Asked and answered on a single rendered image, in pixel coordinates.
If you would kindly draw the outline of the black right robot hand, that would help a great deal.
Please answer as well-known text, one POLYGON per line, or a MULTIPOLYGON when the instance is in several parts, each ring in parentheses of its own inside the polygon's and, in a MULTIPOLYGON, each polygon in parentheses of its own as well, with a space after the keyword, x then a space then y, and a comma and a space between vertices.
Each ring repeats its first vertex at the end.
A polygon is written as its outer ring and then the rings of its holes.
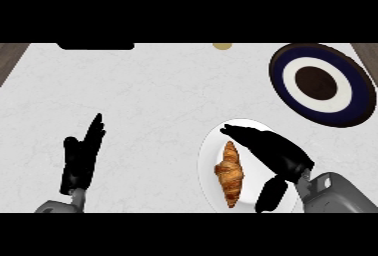
POLYGON ((221 132, 228 135, 252 152, 275 173, 263 186, 256 212, 275 211, 289 189, 289 183, 300 184, 300 179, 315 167, 305 150, 284 136, 272 131, 226 124, 221 132))

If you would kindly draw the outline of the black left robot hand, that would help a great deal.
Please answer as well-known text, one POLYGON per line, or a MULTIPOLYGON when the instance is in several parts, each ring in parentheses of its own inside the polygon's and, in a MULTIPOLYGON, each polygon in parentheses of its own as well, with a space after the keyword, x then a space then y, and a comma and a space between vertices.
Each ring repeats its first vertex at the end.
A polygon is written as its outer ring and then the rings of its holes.
POLYGON ((86 190, 91 186, 105 134, 102 114, 98 114, 91 123, 85 139, 79 140, 70 136, 64 140, 66 166, 60 189, 64 195, 70 195, 76 189, 86 190))

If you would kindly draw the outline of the golden brown croissant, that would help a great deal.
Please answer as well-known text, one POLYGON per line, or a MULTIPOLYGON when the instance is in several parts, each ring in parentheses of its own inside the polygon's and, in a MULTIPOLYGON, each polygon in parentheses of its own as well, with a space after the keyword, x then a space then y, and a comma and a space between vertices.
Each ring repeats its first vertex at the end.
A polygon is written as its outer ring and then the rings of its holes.
POLYGON ((244 170, 240 153, 232 141, 226 142, 224 149, 224 159, 215 166, 215 174, 219 178, 228 207, 234 208, 241 196, 244 170))

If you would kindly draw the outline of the navy and white plate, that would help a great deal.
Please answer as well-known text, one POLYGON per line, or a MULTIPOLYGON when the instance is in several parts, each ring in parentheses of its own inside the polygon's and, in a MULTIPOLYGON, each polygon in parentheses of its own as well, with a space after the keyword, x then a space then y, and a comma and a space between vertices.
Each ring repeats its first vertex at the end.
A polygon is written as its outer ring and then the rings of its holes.
POLYGON ((315 123, 362 124, 377 106, 373 80, 356 61, 320 43, 291 43, 274 54, 271 82, 289 107, 315 123))

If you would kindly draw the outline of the black appliance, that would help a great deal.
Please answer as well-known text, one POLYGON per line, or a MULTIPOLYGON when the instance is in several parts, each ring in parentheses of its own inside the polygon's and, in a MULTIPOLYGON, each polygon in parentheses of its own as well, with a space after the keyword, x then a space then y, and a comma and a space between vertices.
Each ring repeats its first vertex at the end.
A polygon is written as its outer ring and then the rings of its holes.
POLYGON ((66 50, 133 50, 135 44, 116 43, 60 43, 60 47, 66 50))

